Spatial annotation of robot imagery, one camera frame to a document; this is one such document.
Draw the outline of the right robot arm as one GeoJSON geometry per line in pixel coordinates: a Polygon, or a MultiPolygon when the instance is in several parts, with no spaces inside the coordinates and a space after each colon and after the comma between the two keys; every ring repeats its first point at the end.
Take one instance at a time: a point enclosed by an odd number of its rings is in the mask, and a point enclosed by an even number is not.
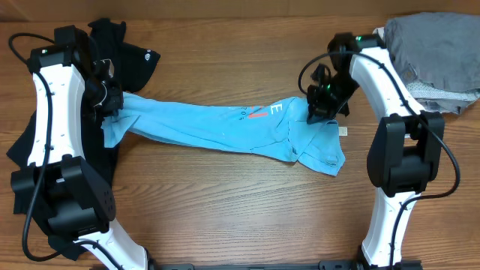
{"type": "Polygon", "coordinates": [[[336,34],[327,46],[330,68],[319,64],[305,94],[307,123],[349,115],[348,101],[361,88],[379,121],[367,155],[367,174],[376,188],[367,236],[355,259],[327,260],[320,269],[422,270],[404,260],[401,246],[416,200],[433,181],[440,162],[445,122],[409,97],[378,34],[336,34]]]}

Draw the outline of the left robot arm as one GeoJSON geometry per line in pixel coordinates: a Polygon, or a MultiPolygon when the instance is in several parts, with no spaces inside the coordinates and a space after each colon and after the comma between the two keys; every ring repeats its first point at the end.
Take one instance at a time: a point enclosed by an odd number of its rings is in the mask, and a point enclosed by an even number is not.
{"type": "Polygon", "coordinates": [[[37,224],[53,256],[90,252],[106,269],[153,269],[155,261],[116,219],[116,201],[102,169],[110,168],[101,122],[123,107],[109,59],[93,58],[94,40],[74,25],[57,28],[25,59],[36,92],[34,137],[24,168],[10,184],[25,213],[22,250],[37,224]]]}

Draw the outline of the light blue printed t-shirt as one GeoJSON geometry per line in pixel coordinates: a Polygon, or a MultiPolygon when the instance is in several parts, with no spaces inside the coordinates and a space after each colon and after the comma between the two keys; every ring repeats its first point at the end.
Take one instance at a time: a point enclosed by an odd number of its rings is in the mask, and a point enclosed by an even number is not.
{"type": "Polygon", "coordinates": [[[345,162],[338,123],[309,124],[307,116],[303,97],[269,106],[200,106],[126,94],[123,109],[105,118],[101,127],[107,148],[131,132],[162,143],[299,162],[336,176],[345,162]]]}

